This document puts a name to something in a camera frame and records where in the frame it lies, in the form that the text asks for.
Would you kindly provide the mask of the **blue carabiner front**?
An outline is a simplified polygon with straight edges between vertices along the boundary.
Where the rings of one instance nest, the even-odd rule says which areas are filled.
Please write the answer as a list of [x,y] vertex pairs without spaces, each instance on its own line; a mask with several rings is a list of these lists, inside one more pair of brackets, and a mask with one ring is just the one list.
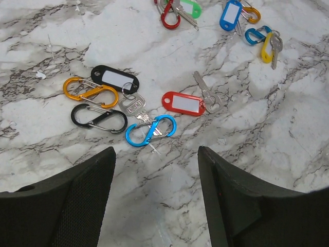
[[272,29],[266,25],[255,29],[249,28],[245,31],[245,39],[249,45],[257,45],[261,42],[264,42],[267,34],[272,32]]

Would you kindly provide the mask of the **orange carabiner front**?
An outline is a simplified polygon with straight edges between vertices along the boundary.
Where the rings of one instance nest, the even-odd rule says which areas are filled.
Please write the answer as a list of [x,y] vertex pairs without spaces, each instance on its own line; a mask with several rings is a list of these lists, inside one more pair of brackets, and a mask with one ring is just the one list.
[[241,15],[245,18],[249,23],[256,24],[261,19],[260,12],[254,8],[251,3],[247,0],[240,1],[242,4],[242,12]]

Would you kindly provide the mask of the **red carabiner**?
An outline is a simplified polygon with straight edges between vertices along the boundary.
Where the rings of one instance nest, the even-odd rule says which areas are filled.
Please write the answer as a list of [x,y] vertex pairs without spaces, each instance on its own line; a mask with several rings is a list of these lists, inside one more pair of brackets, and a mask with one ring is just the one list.
[[160,14],[161,23],[166,29],[173,30],[179,27],[181,18],[173,0],[154,0],[154,4]]

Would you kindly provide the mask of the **yellow key tag with key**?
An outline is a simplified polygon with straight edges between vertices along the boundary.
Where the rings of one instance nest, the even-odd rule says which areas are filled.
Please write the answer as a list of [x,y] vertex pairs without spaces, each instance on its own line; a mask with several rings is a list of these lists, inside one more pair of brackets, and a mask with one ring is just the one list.
[[261,49],[261,59],[264,63],[271,63],[271,68],[276,69],[279,52],[283,49],[283,41],[276,30],[268,33]]

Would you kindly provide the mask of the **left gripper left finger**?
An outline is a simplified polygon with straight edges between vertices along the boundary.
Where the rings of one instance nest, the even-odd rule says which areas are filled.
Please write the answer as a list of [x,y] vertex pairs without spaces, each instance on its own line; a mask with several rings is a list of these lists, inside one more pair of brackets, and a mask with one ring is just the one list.
[[1,192],[1,246],[97,246],[116,165],[108,147],[14,192]]

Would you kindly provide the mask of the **green key tag with key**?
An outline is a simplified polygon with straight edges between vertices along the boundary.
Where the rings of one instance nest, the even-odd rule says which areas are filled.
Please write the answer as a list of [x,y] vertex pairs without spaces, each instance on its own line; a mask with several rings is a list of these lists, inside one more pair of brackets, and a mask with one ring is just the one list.
[[197,19],[201,16],[201,6],[194,1],[174,0],[173,8],[181,17],[189,22],[196,31],[199,30]]

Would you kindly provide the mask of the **blue key tag with key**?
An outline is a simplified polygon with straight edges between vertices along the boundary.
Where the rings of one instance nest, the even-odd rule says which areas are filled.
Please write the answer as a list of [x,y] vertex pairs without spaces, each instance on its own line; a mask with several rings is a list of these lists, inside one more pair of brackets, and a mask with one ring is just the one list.
[[219,20],[220,27],[225,31],[236,30],[236,33],[241,36],[241,26],[239,17],[242,12],[242,4],[240,1],[223,1],[223,13]]

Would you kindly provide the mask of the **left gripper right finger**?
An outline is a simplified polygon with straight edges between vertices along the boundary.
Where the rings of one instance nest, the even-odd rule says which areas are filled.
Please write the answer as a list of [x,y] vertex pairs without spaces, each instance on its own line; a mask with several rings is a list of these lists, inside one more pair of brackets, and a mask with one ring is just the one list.
[[205,146],[198,167],[212,246],[328,246],[327,188],[268,183]]

